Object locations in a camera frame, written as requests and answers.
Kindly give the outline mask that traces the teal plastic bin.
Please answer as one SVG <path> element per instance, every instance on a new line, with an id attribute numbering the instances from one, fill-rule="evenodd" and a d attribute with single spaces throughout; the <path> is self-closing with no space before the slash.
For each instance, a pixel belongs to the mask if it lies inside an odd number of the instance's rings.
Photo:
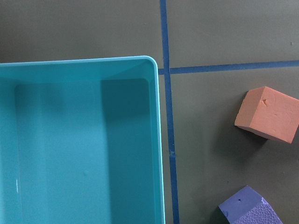
<path id="1" fill-rule="evenodd" d="M 3 224 L 163 224 L 156 61 L 0 66 Z"/>

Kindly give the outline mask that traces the orange foam block left side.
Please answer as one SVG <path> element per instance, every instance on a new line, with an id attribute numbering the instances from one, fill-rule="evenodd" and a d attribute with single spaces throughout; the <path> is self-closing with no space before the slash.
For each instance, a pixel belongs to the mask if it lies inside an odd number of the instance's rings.
<path id="1" fill-rule="evenodd" d="M 267 86 L 249 90 L 235 126 L 269 140 L 291 144 L 299 126 L 299 100 Z"/>

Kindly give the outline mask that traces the purple foam block left side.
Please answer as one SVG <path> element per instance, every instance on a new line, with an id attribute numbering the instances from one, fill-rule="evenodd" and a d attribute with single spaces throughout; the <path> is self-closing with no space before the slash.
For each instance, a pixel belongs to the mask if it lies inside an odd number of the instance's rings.
<path id="1" fill-rule="evenodd" d="M 250 186 L 245 186 L 219 205 L 231 224 L 281 224 L 272 206 Z"/>

